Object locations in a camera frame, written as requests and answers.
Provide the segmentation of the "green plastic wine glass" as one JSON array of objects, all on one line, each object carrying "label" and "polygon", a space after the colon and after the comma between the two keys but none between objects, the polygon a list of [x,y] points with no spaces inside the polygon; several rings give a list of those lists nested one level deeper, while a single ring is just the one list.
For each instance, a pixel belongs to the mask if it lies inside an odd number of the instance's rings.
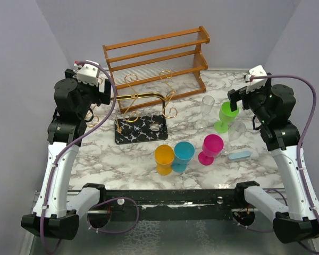
[{"label": "green plastic wine glass", "polygon": [[215,122],[214,129],[218,133],[226,133],[229,129],[228,124],[233,122],[239,114],[239,108],[236,106],[236,110],[231,110],[230,102],[224,102],[219,111],[219,120]]}]

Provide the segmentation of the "clear tall wine glass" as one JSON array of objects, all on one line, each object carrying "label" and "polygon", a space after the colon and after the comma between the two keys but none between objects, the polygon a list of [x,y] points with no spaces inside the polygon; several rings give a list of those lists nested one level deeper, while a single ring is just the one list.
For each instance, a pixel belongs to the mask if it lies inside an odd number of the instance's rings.
[{"label": "clear tall wine glass", "polygon": [[215,103],[215,99],[212,96],[204,96],[200,104],[201,118],[195,123],[195,128],[201,130],[207,127],[207,115],[211,112]]}]

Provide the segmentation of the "clear short wine glass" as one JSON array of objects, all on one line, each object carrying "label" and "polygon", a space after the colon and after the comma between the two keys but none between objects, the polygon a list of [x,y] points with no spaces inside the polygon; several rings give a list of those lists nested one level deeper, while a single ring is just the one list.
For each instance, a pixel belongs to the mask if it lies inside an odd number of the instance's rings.
[{"label": "clear short wine glass", "polygon": [[233,122],[228,129],[229,142],[239,139],[246,130],[246,126],[242,121]]}]

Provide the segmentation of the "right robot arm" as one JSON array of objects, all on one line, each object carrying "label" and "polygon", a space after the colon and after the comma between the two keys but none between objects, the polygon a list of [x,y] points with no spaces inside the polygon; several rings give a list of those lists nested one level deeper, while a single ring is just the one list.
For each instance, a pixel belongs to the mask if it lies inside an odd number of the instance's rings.
[{"label": "right robot arm", "polygon": [[245,208],[256,207],[273,225],[280,242],[287,244],[319,237],[319,200],[307,173],[301,136],[289,121],[296,99],[293,90],[268,79],[260,88],[245,86],[228,92],[230,108],[242,101],[260,121],[259,131],[281,174],[288,204],[267,194],[257,182],[237,183],[234,203]]}]

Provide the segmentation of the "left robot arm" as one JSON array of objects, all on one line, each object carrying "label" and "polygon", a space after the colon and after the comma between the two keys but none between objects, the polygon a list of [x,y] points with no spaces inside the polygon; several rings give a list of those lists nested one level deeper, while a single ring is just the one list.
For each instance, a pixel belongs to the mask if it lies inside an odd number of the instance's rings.
[{"label": "left robot arm", "polygon": [[21,226],[35,236],[72,240],[86,209],[105,207],[107,197],[97,184],[89,184],[71,202],[67,191],[74,160],[87,128],[85,117],[92,104],[110,104],[111,83],[104,79],[99,90],[100,70],[85,64],[82,69],[65,70],[65,79],[55,86],[56,103],[48,126],[48,160],[43,186],[32,213],[24,215]]}]

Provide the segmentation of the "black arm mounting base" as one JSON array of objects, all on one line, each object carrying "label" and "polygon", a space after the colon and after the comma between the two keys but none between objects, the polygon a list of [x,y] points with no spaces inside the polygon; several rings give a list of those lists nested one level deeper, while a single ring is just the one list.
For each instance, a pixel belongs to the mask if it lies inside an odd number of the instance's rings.
[{"label": "black arm mounting base", "polygon": [[83,188],[95,188],[99,202],[107,202],[90,212],[96,220],[112,217],[112,221],[138,220],[173,221],[225,219],[230,220],[232,210],[251,208],[234,189],[176,189],[176,190],[109,190],[103,184],[87,183]]}]

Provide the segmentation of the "orange wooden shelf rack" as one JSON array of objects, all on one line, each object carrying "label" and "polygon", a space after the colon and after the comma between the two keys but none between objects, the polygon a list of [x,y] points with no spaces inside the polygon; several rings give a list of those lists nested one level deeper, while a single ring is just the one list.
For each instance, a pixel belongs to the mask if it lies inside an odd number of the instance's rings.
[{"label": "orange wooden shelf rack", "polygon": [[159,81],[166,75],[192,74],[199,87],[187,92],[176,91],[173,99],[206,92],[201,71],[208,69],[202,45],[210,42],[203,26],[166,33],[118,44],[104,45],[108,70],[118,91],[140,84]]}]

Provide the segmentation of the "pink plastic wine glass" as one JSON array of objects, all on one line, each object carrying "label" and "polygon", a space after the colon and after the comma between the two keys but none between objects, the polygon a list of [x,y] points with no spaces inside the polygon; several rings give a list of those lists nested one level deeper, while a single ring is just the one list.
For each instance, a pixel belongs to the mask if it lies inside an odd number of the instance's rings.
[{"label": "pink plastic wine glass", "polygon": [[198,160],[202,165],[211,165],[214,158],[220,154],[224,147],[223,139],[216,134],[209,134],[205,137],[202,152],[198,155]]}]

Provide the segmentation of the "blue plastic wine glass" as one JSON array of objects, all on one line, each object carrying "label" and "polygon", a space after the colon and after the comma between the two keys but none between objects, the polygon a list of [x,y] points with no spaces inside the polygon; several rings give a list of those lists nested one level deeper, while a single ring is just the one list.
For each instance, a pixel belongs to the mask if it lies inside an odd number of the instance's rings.
[{"label": "blue plastic wine glass", "polygon": [[182,173],[195,154],[194,146],[187,141],[181,141],[174,147],[175,159],[172,164],[174,172]]}]

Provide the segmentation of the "yellow plastic wine glass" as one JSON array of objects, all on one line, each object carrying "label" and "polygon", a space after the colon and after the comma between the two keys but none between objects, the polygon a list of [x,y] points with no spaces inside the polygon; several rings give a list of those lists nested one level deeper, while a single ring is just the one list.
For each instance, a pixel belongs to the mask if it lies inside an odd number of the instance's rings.
[{"label": "yellow plastic wine glass", "polygon": [[173,149],[166,145],[160,145],[156,148],[155,153],[156,170],[160,175],[169,175],[172,172],[172,163],[175,159]]}]

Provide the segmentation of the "light blue small block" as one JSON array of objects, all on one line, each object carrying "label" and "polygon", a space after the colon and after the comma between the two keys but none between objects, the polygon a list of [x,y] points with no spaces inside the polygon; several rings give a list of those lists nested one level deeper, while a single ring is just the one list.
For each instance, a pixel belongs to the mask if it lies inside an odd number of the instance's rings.
[{"label": "light blue small block", "polygon": [[228,160],[233,162],[233,161],[247,159],[250,156],[251,156],[250,151],[233,152],[228,154]]}]

